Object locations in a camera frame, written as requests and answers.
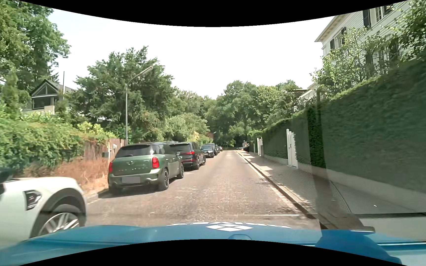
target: blue car hood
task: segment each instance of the blue car hood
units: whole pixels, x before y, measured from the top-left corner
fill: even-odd
[[[327,234],[329,238],[335,238],[337,241],[332,243],[330,248],[326,244],[320,247],[337,250],[337,243],[345,242],[346,245],[341,249],[338,247],[339,251],[364,256],[366,256],[366,253],[360,254],[362,251],[347,251],[347,249],[356,246],[353,241],[362,241],[364,237],[373,244],[414,242],[378,233],[361,235],[361,240],[353,239],[350,231],[327,230]],[[324,235],[319,230],[293,229],[287,226],[246,222],[190,222],[156,227],[88,226],[29,239],[18,245],[1,249],[0,265],[21,265],[89,250],[156,241],[242,239],[314,246],[322,236]]]

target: white gate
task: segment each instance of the white gate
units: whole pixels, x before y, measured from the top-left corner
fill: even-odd
[[[288,158],[288,165],[298,168],[299,162],[297,160],[297,152],[295,151],[295,134],[288,130],[287,133],[287,158]]]
[[[259,156],[263,156],[262,152],[263,152],[263,148],[262,148],[262,137],[261,137],[261,138],[257,138],[257,154]]]

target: rear window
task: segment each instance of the rear window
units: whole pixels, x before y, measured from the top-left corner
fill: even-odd
[[[190,143],[171,144],[170,148],[174,150],[174,153],[177,151],[190,151]]]
[[[132,157],[132,156],[143,156],[151,154],[150,145],[133,145],[124,146],[116,154],[115,158]]]

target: license plate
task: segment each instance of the license plate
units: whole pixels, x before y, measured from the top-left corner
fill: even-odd
[[[140,183],[141,177],[122,177],[121,182],[125,184]]]

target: wheel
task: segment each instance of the wheel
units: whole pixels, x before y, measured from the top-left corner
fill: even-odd
[[[169,188],[170,179],[169,179],[169,172],[167,172],[167,169],[164,169],[162,172],[162,175],[159,177],[159,186],[158,190],[163,191]]]
[[[193,170],[200,169],[200,163],[198,162],[198,158],[196,159],[196,164],[193,166]]]
[[[85,217],[80,209],[71,204],[61,204],[48,213],[37,217],[30,238],[85,226]]]
[[[123,188],[122,187],[109,186],[108,191],[111,193],[111,195],[119,195],[123,191]]]
[[[182,179],[184,177],[183,164],[180,165],[180,173],[177,175],[177,179]]]

